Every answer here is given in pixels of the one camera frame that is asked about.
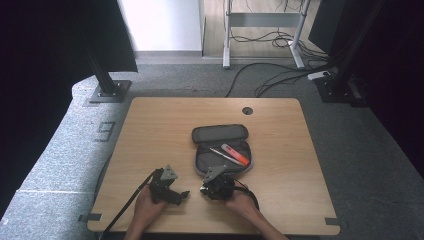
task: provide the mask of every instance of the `power strip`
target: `power strip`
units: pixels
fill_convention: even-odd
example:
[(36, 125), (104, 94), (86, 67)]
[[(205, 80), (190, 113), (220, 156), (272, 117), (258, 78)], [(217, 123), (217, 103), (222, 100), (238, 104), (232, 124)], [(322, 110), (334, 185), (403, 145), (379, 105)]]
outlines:
[(311, 73), (308, 75), (308, 80), (315, 80), (317, 78), (323, 78), (323, 77), (328, 77), (330, 76), (330, 72), (328, 71), (322, 71), (322, 72), (317, 72), (317, 73)]

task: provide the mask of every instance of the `black pole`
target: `black pole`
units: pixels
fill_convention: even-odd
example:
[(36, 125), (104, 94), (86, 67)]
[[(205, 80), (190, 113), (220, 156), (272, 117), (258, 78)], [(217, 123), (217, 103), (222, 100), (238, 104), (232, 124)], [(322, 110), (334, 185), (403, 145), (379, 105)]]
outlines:
[(332, 88), (330, 89), (331, 95), (343, 95), (348, 92), (348, 81), (350, 80), (350, 77), (354, 71), (351, 64), (354, 64), (358, 49), (361, 46), (366, 34), (368, 33), (368, 30), (374, 23), (375, 18), (380, 13), (384, 3), (385, 0), (379, 0), (376, 2), (374, 8), (371, 9), (370, 13), (368, 14), (364, 25), (362, 28), (360, 28), (358, 36), (353, 41), (352, 46), (349, 48), (346, 54), (346, 58), (343, 60), (339, 73), (335, 77), (335, 84), (332, 85)]
[(109, 75), (109, 72), (104, 71), (100, 65), (99, 60), (97, 59), (96, 54), (94, 54), (91, 45), (88, 43), (87, 37), (82, 30), (80, 32), (81, 39), (84, 45), (84, 49), (87, 52), (88, 62), (90, 64), (91, 69), (93, 70), (94, 75), (96, 75), (97, 80), (99, 81), (99, 86), (102, 89), (103, 93), (113, 94), (115, 93), (115, 84), (112, 81), (112, 78)]

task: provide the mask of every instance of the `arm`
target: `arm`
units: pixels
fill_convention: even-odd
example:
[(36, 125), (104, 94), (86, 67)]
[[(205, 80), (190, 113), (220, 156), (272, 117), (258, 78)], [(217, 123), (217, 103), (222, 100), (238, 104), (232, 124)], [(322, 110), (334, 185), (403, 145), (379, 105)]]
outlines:
[(234, 191), (233, 196), (225, 202), (225, 206), (252, 224), (266, 240), (288, 240), (256, 209), (252, 199), (246, 193)]
[(139, 240), (144, 230), (162, 213), (168, 203), (161, 201), (153, 203), (152, 194), (145, 186), (137, 197), (134, 216), (127, 229), (124, 240)]

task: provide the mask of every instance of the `metal stand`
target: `metal stand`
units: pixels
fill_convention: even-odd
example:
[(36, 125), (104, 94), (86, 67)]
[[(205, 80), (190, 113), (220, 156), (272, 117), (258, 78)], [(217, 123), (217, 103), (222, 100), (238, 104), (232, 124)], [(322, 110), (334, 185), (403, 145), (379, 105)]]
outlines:
[(93, 95), (90, 98), (90, 103), (121, 103), (125, 94), (131, 86), (130, 80), (116, 80), (113, 81), (107, 71), (104, 71), (100, 65), (97, 56), (91, 48), (88, 40), (81, 32), (82, 42), (89, 58), (90, 67), (93, 70), (94, 75), (99, 81), (99, 85), (94, 90)]
[(223, 67), (230, 68), (230, 32), (232, 27), (289, 27), (296, 28), (293, 41), (289, 41), (290, 50), (298, 68), (305, 65), (299, 55), (297, 44), (305, 23), (310, 0), (306, 0), (301, 13), (232, 13), (231, 0), (226, 0), (225, 10), (225, 41)]
[(362, 97), (364, 94), (361, 94), (363, 88), (360, 88), (361, 84), (358, 84), (360, 79), (355, 79), (353, 76), (353, 66), (358, 61), (359, 48), (384, 2), (385, 0), (378, 0), (371, 9), (365, 24), (359, 29), (352, 44), (349, 45), (349, 50), (336, 76), (315, 80), (323, 102), (350, 103), (352, 106), (366, 107), (365, 99)]

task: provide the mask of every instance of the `dark background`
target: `dark background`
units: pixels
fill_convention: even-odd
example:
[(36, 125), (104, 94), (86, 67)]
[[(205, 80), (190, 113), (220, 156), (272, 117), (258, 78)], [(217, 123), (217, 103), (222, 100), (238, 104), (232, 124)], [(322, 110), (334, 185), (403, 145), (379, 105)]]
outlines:
[(332, 58), (344, 55), (334, 80), (357, 79), (366, 105), (424, 177), (423, 2), (384, 0), (377, 11), (379, 1), (322, 0), (309, 40)]
[(49, 143), (92, 70), (137, 71), (116, 1), (0, 3), (0, 215)]

